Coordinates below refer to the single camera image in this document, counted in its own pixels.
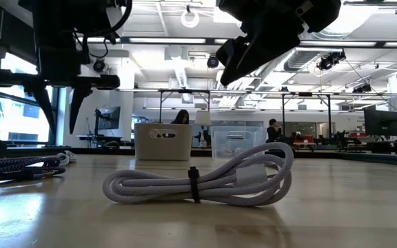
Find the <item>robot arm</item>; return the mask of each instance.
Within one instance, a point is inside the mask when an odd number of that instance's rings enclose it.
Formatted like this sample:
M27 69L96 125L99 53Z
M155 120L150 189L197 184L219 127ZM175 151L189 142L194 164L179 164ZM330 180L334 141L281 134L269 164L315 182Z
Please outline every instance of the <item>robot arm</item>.
M0 87L22 85L33 96L55 130L47 85L71 87L70 133L73 133L79 108L92 87L113 90L120 86L118 76L100 78L78 76L81 65L90 63L88 37L104 37L115 44L116 31L130 16L132 0L20 0L19 5L32 12L37 75L11 73L0 69ZM123 16L110 25L107 8L126 7ZM82 50L77 50L75 33L82 35Z
M225 65L224 86L295 48L298 35L320 32L336 20L340 0L221 0L219 8L242 21L245 37L228 40L216 53Z
M118 76L78 76L81 64L90 62L88 37L104 37L115 44L116 31L130 16L132 0L20 0L19 5L33 15L38 75L0 69L0 87L22 85L37 100L52 130L54 116L45 87L72 87L72 134L79 108L92 87L113 90L120 85ZM295 48L304 23L308 32L321 31L336 19L340 5L340 0L221 0L219 8L242 21L241 30L246 34L228 40L217 51L225 65L221 83L228 85ZM111 26L106 11L117 7L126 10ZM76 32L83 37L81 51L76 47Z

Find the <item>clear plastic bin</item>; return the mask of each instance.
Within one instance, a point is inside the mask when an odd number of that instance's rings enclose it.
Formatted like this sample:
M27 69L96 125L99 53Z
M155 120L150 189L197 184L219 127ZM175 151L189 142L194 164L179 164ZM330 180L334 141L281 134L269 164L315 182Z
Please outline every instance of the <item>clear plastic bin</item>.
M230 160L266 142L262 127L211 127L212 158Z

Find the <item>black wire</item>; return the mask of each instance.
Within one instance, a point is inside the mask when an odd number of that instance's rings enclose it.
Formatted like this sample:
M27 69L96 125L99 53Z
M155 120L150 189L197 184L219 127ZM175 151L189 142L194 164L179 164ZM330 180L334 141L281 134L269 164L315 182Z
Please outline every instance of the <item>black wire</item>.
M355 73L361 78L362 81L365 81L365 79L355 70L355 68L350 64L350 62L345 59L345 61L350 65L350 67L352 68L353 71L355 71ZM379 95L379 93L371 86L370 89L373 90L375 93L377 93ZM394 110L397 111L397 108L395 108L387 99L383 98L383 96L379 95L388 105L390 105Z
M98 59L103 59L103 58L105 58L105 57L108 55L107 39L104 39L104 40L103 40L103 44L104 44L104 46L105 46L105 54L104 54L104 55L102 55L102 56L97 56L97 55L94 55L94 54L92 54L92 53L90 53L90 55L93 56L94 58L98 58Z
M78 38L76 32L74 32L73 35L74 35L74 38L77 40L77 43L81 46L81 48L82 48L82 50L83 50L83 44L82 44L82 42L79 40L79 38ZM104 55L98 56L98 55L92 54L91 52L88 52L88 53L89 53L91 56L93 56L94 58L98 58L98 59L103 59L103 58L105 58L105 57L108 55L108 52L109 52L109 51L108 51L108 45L107 45L107 39L103 39L103 44L104 44L104 46L105 46L105 54L104 54Z
M102 36L110 35L110 34L116 32L119 28L121 28L123 26L123 24L125 24L125 22L130 17L131 9L132 9L132 0L127 0L125 12L123 13L123 16L121 17L121 19L116 23L116 25L114 25L111 28L108 28L106 30L100 30L100 31L95 31L95 32L85 34L84 39L88 39L88 37L102 37Z
M58 157L0 159L0 180L32 180L41 179L47 174L62 174L65 168L59 166L60 162Z

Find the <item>camera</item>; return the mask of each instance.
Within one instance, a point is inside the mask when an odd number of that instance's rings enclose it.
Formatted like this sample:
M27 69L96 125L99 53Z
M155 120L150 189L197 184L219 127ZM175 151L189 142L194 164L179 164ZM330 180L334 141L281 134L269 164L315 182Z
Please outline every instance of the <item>camera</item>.
M216 56L211 55L210 58L207 60L207 67L210 69L215 69L219 65L218 59Z
M98 73L102 73L108 70L108 66L103 59L97 59L93 63L93 70Z

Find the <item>person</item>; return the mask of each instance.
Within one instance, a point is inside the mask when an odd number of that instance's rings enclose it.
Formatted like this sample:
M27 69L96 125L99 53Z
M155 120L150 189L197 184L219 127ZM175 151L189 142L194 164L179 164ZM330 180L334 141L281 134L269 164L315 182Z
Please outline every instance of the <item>person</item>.
M180 110L176 119L171 124L190 124L190 114L186 110Z
M267 141L266 143L275 142L281 136L281 127L276 122L276 119L269 120L269 127L267 128Z

